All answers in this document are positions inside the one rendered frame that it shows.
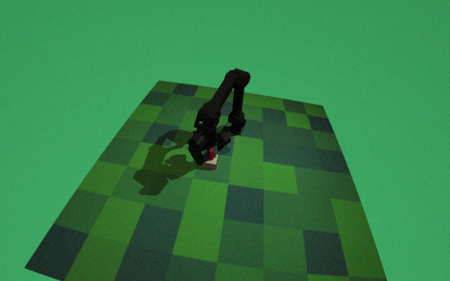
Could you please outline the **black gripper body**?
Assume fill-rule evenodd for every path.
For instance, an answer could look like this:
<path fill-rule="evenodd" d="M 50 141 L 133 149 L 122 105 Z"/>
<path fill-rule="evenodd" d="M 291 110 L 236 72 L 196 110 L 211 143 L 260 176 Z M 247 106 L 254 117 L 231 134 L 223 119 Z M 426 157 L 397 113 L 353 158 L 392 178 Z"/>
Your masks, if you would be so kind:
<path fill-rule="evenodd" d="M 188 151 L 190 152 L 193 159 L 197 159 L 202 156 L 202 151 L 206 149 L 213 148 L 218 145 L 217 142 L 221 141 L 224 144 L 230 143 L 230 136 L 226 131 L 219 132 L 214 138 L 209 139 L 209 141 L 205 144 L 205 146 L 201 149 L 201 151 L 194 151 L 188 146 Z"/>

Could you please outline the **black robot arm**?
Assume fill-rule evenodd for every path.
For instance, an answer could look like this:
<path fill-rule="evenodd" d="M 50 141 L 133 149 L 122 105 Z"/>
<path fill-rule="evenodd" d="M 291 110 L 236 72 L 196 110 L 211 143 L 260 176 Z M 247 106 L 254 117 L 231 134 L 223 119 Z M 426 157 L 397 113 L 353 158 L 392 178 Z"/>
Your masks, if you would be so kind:
<path fill-rule="evenodd" d="M 230 134 L 241 135 L 241 128 L 245 126 L 245 114 L 242 111 L 245 87 L 250 80 L 250 73 L 241 69 L 229 70 L 220 87 L 210 101 L 199 110 L 195 119 L 193 136 L 187 142 L 194 151 L 201 151 L 209 139 L 216 136 L 216 127 L 220 121 L 221 108 L 231 91 L 234 89 L 233 110 L 228 116 L 232 123 Z M 203 124 L 199 123 L 203 122 Z"/>

